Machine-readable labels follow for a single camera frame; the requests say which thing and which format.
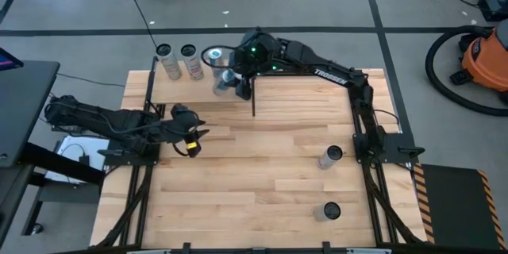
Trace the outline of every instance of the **black cable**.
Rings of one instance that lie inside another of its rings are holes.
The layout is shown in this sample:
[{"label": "black cable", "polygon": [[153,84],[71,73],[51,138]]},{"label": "black cable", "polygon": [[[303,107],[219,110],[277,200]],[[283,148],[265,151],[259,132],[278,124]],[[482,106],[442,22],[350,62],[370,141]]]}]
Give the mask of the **black cable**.
[{"label": "black cable", "polygon": [[86,153],[85,153],[85,148],[83,148],[83,146],[82,146],[82,145],[77,144],[77,143],[73,143],[73,144],[70,144],[70,145],[66,146],[66,147],[62,150],[62,153],[61,153],[60,155],[61,155],[61,156],[63,156],[63,155],[64,155],[64,153],[65,153],[65,150],[67,150],[69,147],[72,147],[72,146],[79,146],[79,147],[81,148],[81,151],[83,151],[82,156],[85,156],[85,155],[86,155]]},{"label": "black cable", "polygon": [[156,47],[157,49],[157,44],[156,44],[156,41],[153,39],[153,35],[152,35],[152,31],[150,30],[150,27],[148,26],[148,23],[146,21],[146,18],[144,17],[143,15],[143,11],[141,11],[141,8],[139,6],[139,4],[137,4],[137,1],[134,0],[134,3],[136,4],[136,7],[137,7],[137,10],[140,11],[140,15],[141,17],[143,18],[143,22],[144,22],[144,25],[146,26],[146,30],[148,32],[148,35],[150,35],[150,38],[152,39],[152,42],[153,42],[153,45]]},{"label": "black cable", "polygon": [[205,59],[205,54],[206,52],[208,52],[209,50],[211,49],[214,49],[214,48],[224,48],[224,49],[228,49],[228,50],[231,50],[231,51],[236,51],[237,49],[239,48],[243,48],[247,45],[249,45],[253,40],[255,40],[257,37],[259,36],[262,36],[262,35],[265,35],[265,36],[268,36],[277,46],[279,46],[280,48],[282,47],[281,44],[277,41],[277,39],[275,39],[271,34],[269,33],[264,33],[264,32],[260,32],[260,31],[256,31],[250,38],[248,38],[244,43],[241,43],[239,45],[237,45],[236,47],[231,47],[231,46],[228,46],[228,45],[223,45],[223,44],[215,44],[215,45],[211,45],[209,46],[208,48],[205,48],[204,50],[202,50],[201,52],[201,60],[204,64],[206,64],[207,66],[209,67],[213,67],[213,68],[231,68],[229,65],[227,66],[216,66],[216,65],[213,65],[211,64],[210,62],[208,62],[206,59]]},{"label": "black cable", "polygon": [[125,85],[121,85],[121,84],[116,84],[116,83],[100,83],[100,82],[96,82],[96,81],[93,81],[93,80],[80,78],[80,77],[73,76],[73,75],[65,75],[65,74],[62,74],[62,73],[57,73],[57,75],[60,75],[60,76],[63,76],[63,77],[67,77],[67,78],[69,78],[69,79],[79,79],[79,80],[86,81],[86,82],[89,82],[89,83],[100,84],[100,85],[103,85],[103,86],[109,86],[109,87],[125,87]]},{"label": "black cable", "polygon": [[375,112],[383,112],[384,114],[391,115],[391,116],[393,116],[395,119],[397,119],[397,125],[398,125],[398,123],[400,123],[400,120],[398,119],[397,115],[395,115],[395,114],[393,114],[393,113],[390,113],[390,112],[388,112],[388,111],[386,111],[386,110],[374,110],[374,111],[375,111]]},{"label": "black cable", "polygon": [[120,166],[114,166],[111,168],[111,170],[109,170],[105,175],[104,175],[104,179],[106,178],[106,176],[108,176],[109,174],[111,174],[114,170],[118,169],[118,167]]},{"label": "black cable", "polygon": [[178,147],[176,147],[175,143],[173,143],[173,149],[175,150],[175,152],[177,152],[181,156],[189,156],[189,154],[186,154],[186,153],[180,151],[180,149]]},{"label": "black cable", "polygon": [[376,158],[374,158],[374,157],[373,157],[373,158],[371,159],[371,161],[369,162],[368,166],[369,166],[371,169],[375,170],[375,165],[376,165],[376,164],[381,164],[381,161],[379,160],[379,158],[378,158],[378,157],[376,157]]},{"label": "black cable", "polygon": [[[82,145],[80,145],[80,144],[76,144],[76,143],[69,144],[69,145],[65,146],[65,148],[62,150],[62,152],[60,153],[60,155],[61,155],[61,156],[64,156],[65,151],[66,151],[69,147],[72,147],[72,146],[79,146],[79,147],[81,148],[81,151],[83,151],[83,154],[82,154],[81,156],[85,156],[85,155],[86,155],[86,153],[85,153],[85,148],[83,148],[83,146],[82,146]],[[66,175],[65,177],[67,178],[67,181],[68,181],[69,183],[71,183],[71,180],[69,179],[69,176],[68,176],[68,175]]]}]

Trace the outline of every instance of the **silver can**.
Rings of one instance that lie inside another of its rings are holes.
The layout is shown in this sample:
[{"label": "silver can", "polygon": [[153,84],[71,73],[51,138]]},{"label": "silver can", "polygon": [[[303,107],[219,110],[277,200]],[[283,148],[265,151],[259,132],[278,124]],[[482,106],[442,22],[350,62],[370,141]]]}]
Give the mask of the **silver can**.
[{"label": "silver can", "polygon": [[[212,48],[208,51],[208,59],[211,65],[218,67],[225,67],[224,57],[222,56],[222,49],[220,48]],[[212,67],[214,71],[214,78],[218,78],[222,76],[222,72],[224,72],[224,68],[215,68]]]},{"label": "silver can", "polygon": [[336,220],[341,215],[341,208],[335,202],[327,202],[314,209],[314,219],[316,221]]},{"label": "silver can", "polygon": [[170,79],[177,80],[182,76],[182,70],[178,65],[175,53],[169,44],[160,44],[157,49],[157,59],[164,67]]},{"label": "silver can", "polygon": [[326,170],[327,168],[332,167],[332,165],[340,158],[342,158],[342,149],[336,145],[331,145],[326,149],[323,156],[319,158],[317,165],[320,169]]},{"label": "silver can", "polygon": [[235,79],[235,73],[229,69],[224,69],[221,72],[221,76],[215,79],[214,93],[216,95],[223,95],[230,87],[226,86],[226,83]]},{"label": "silver can", "polygon": [[182,53],[183,61],[185,61],[185,65],[189,71],[190,78],[193,80],[202,79],[205,74],[203,73],[201,60],[198,58],[196,47],[192,44],[186,44],[182,47],[180,52]]}]

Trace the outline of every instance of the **cable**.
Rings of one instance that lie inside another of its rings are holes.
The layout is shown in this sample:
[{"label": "cable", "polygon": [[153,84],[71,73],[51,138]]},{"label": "cable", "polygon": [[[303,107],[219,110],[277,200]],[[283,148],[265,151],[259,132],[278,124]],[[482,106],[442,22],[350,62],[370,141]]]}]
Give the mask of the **cable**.
[{"label": "cable", "polygon": [[68,146],[66,146],[63,150],[62,150],[62,153],[60,154],[61,156],[64,155],[65,151],[69,148],[69,147],[72,147],[72,146],[79,146],[81,148],[81,151],[83,151],[83,154],[81,156],[86,156],[87,154],[85,153],[85,148],[83,148],[82,145],[80,144],[77,144],[77,143],[74,143],[74,144],[70,144]]},{"label": "cable", "polygon": [[237,45],[236,47],[231,47],[231,46],[228,46],[228,45],[223,45],[223,44],[215,44],[215,45],[211,45],[209,46],[208,48],[205,48],[202,52],[201,52],[201,60],[204,64],[206,64],[207,66],[209,67],[213,67],[213,68],[231,68],[229,65],[227,66],[216,66],[216,65],[213,65],[211,64],[210,62],[208,62],[206,59],[205,59],[205,54],[206,52],[208,52],[209,50],[211,49],[214,49],[214,48],[224,48],[224,49],[228,49],[228,50],[232,50],[232,51],[236,51],[237,49],[239,48],[243,48],[245,46],[247,46],[248,44],[251,43],[251,41],[255,40],[257,37],[259,36],[262,36],[262,35],[265,35],[265,36],[268,36],[277,46],[279,46],[280,48],[282,47],[282,45],[269,33],[264,33],[264,32],[261,32],[261,31],[256,31],[250,38],[248,38],[244,43],[242,44],[239,44]]},{"label": "cable", "polygon": [[189,156],[189,154],[186,154],[186,153],[180,151],[180,149],[178,147],[176,147],[175,143],[173,143],[173,149],[175,150],[175,152],[177,152],[181,156]]},{"label": "cable", "polygon": [[498,14],[503,14],[503,15],[507,15],[508,14],[506,12],[497,12],[497,11],[493,11],[493,10],[490,10],[490,9],[485,9],[485,8],[479,7],[479,3],[482,0],[479,0],[476,4],[468,2],[468,1],[465,1],[465,0],[459,0],[459,1],[461,1],[462,3],[464,3],[464,4],[468,5],[468,6],[474,7],[476,9],[478,9],[478,10],[487,11],[487,12],[491,12],[491,13],[498,13]]},{"label": "cable", "polygon": [[65,75],[65,74],[61,74],[61,73],[57,73],[57,75],[60,75],[60,76],[63,76],[63,77],[67,77],[69,79],[79,79],[79,80],[82,80],[82,81],[86,81],[86,82],[89,82],[89,83],[95,83],[95,84],[99,84],[99,85],[103,85],[103,86],[125,87],[125,85],[121,85],[121,84],[116,84],[116,83],[100,83],[100,82],[96,82],[96,81],[89,80],[89,79],[83,79],[83,78],[80,78],[80,77],[77,77],[77,76],[73,76],[73,75]]},{"label": "cable", "polygon": [[109,174],[111,174],[114,170],[118,169],[120,166],[114,166],[111,168],[110,171],[108,171],[105,175],[104,175],[104,179],[106,178],[106,176],[108,176]]},{"label": "cable", "polygon": [[[62,152],[60,153],[60,155],[61,155],[61,156],[64,156],[65,151],[66,151],[69,147],[72,147],[72,146],[79,146],[79,147],[81,148],[81,151],[83,151],[83,154],[82,154],[81,156],[85,156],[85,155],[86,155],[86,153],[85,153],[85,148],[83,148],[83,146],[82,146],[82,145],[80,145],[80,144],[76,144],[76,143],[65,146],[65,148],[62,150]],[[66,175],[66,178],[67,178],[67,181],[68,181],[69,183],[71,183],[71,180],[69,179],[69,176],[68,176],[68,175]]]},{"label": "cable", "polygon": [[141,8],[139,6],[139,4],[137,4],[137,1],[134,0],[134,3],[136,4],[136,7],[137,7],[137,10],[140,11],[140,15],[141,17],[143,18],[143,22],[144,22],[144,25],[146,26],[146,30],[148,32],[148,35],[150,35],[150,38],[152,39],[152,42],[153,42],[153,45],[156,47],[157,49],[157,44],[156,44],[156,41],[153,39],[153,35],[152,35],[152,31],[150,30],[150,27],[148,27],[148,23],[146,21],[146,18],[144,17],[143,15],[143,11],[141,11]]},{"label": "cable", "polygon": [[397,125],[398,125],[398,123],[400,122],[400,120],[398,119],[397,115],[395,115],[395,114],[393,114],[393,113],[390,113],[390,112],[388,112],[388,111],[386,111],[386,110],[374,110],[374,111],[375,111],[375,112],[382,112],[382,113],[384,113],[384,114],[388,114],[388,115],[393,116],[395,119],[397,119]]},{"label": "cable", "polygon": [[378,158],[378,157],[376,157],[376,158],[374,158],[374,157],[373,157],[373,158],[371,159],[371,161],[368,163],[368,166],[369,166],[371,169],[375,170],[375,165],[376,165],[376,164],[381,164],[381,161],[379,160],[379,158]]}]

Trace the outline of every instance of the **wooden table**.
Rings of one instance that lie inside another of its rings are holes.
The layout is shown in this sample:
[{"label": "wooden table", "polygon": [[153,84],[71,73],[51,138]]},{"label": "wooden table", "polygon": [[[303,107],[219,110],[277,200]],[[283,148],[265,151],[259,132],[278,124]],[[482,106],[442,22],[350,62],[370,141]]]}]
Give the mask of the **wooden table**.
[{"label": "wooden table", "polygon": [[[364,71],[374,87],[375,108],[393,112],[383,70]],[[147,80],[148,71],[129,73],[122,108],[142,108]],[[316,77],[261,77],[255,117],[250,102],[186,105],[207,122],[210,133],[195,159],[162,146],[143,248],[181,248],[184,242],[192,248],[320,248],[322,241],[332,247],[375,245],[346,89]],[[398,131],[394,118],[377,117],[388,132]],[[322,171],[317,159],[331,144],[341,146],[344,157]],[[385,164],[384,173],[395,211],[425,240],[410,173],[393,164]],[[124,210],[129,176],[130,167],[120,167],[106,178],[91,244]],[[341,217],[316,222],[313,209],[330,201],[341,206]],[[388,241],[384,215],[380,220]]]}]

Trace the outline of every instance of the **white can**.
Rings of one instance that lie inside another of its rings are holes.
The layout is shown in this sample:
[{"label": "white can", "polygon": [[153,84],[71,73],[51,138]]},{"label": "white can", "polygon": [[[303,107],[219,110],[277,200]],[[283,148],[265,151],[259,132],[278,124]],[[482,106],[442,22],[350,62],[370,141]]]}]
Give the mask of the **white can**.
[{"label": "white can", "polygon": [[198,58],[196,47],[192,44],[186,44],[182,47],[180,52],[182,53],[183,60],[185,61],[185,65],[189,71],[190,78],[193,80],[202,79],[205,74],[203,73],[201,60]]},{"label": "white can", "polygon": [[[218,67],[225,67],[224,57],[222,56],[222,49],[220,48],[212,48],[208,51],[208,58],[210,59],[210,64]],[[212,67],[214,71],[214,77],[219,78],[222,76],[222,72],[224,72],[224,68],[215,68]]]},{"label": "white can", "polygon": [[323,156],[319,158],[317,165],[320,169],[326,170],[327,168],[332,167],[332,165],[340,158],[342,158],[342,149],[336,145],[331,145],[326,149]]},{"label": "white can", "polygon": [[156,53],[157,59],[159,59],[169,78],[173,80],[179,79],[182,76],[182,70],[178,65],[178,60],[176,60],[171,46],[169,44],[160,44],[156,49]]}]

